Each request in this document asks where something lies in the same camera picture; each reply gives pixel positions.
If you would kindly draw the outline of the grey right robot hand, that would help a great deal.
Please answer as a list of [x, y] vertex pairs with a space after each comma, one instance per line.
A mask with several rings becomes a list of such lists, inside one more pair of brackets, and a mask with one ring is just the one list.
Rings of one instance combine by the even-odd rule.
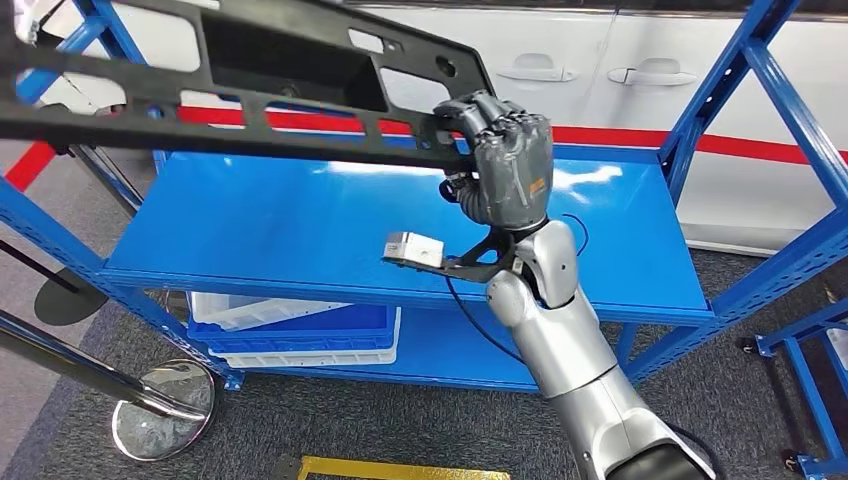
[[547, 219], [553, 180], [548, 118], [483, 90], [444, 101], [434, 114], [459, 128], [476, 166], [474, 174], [447, 170], [443, 198], [481, 225], [518, 231]]

